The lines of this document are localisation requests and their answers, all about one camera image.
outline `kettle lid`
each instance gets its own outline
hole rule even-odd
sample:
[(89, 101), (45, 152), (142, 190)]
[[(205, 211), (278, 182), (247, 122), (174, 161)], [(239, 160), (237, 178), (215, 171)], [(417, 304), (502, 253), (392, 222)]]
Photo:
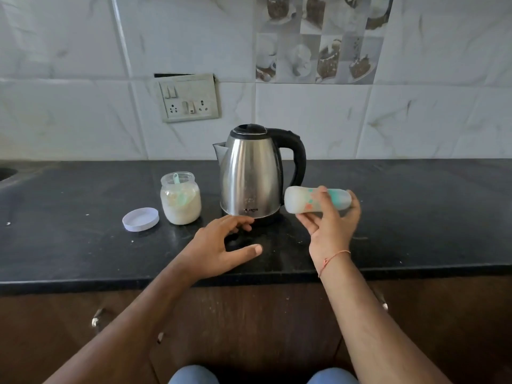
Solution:
[(229, 135), (235, 139), (244, 140), (260, 140), (267, 139), (269, 137), (267, 134), (267, 129), (264, 126), (258, 124), (239, 125), (233, 129)]

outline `cabinet door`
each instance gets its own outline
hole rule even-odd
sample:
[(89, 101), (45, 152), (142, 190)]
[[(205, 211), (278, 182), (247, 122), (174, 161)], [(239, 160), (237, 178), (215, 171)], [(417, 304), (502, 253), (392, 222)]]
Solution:
[[(0, 382), (43, 382), (94, 337), (91, 320), (99, 308), (115, 316), (138, 293), (0, 297)], [(134, 382), (156, 382), (149, 362)]]
[(332, 365), (341, 334), (321, 284), (193, 288), (177, 302), (151, 361), (161, 383), (198, 363), (223, 375), (288, 381)]
[[(454, 382), (512, 382), (512, 277), (370, 282), (388, 313)], [(348, 353), (340, 347), (337, 362)]]

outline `person's left arm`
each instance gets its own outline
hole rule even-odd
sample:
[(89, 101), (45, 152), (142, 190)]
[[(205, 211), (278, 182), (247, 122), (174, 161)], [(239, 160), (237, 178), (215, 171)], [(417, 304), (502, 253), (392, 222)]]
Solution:
[(202, 278), (214, 277), (260, 255), (259, 244), (226, 252), (224, 238), (241, 227), (251, 230), (251, 217), (215, 219), (99, 335), (57, 370), (46, 384), (126, 383), (156, 342), (178, 297)]

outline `person's left hand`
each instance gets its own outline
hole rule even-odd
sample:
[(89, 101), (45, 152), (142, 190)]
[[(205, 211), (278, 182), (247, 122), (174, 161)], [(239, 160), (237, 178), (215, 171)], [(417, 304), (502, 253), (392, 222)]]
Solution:
[(253, 244), (244, 248), (226, 251), (224, 238), (238, 232), (238, 227), (251, 231), (252, 217), (226, 215), (214, 219), (197, 231), (192, 241), (176, 256), (191, 276), (196, 279), (218, 276), (237, 265), (243, 264), (263, 252), (263, 247)]

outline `person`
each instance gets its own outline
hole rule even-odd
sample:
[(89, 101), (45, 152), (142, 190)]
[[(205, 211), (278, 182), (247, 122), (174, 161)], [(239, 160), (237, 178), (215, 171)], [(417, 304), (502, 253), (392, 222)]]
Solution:
[[(327, 189), (314, 194), (323, 215), (297, 214), (311, 235), (309, 253), (327, 292), (347, 345), (357, 379), (331, 368), (315, 374), (310, 384), (447, 384), (450, 381), (402, 332), (381, 307), (351, 261), (349, 243), (361, 208), (353, 192), (344, 217)], [(57, 370), (46, 384), (127, 383), (146, 361), (173, 303), (199, 279), (214, 277), (259, 256), (259, 244), (227, 252), (224, 238), (239, 228), (251, 230), (254, 219), (225, 216), (197, 231), (190, 243), (146, 289), (98, 336)], [(170, 384), (217, 384), (206, 368), (179, 369)]]

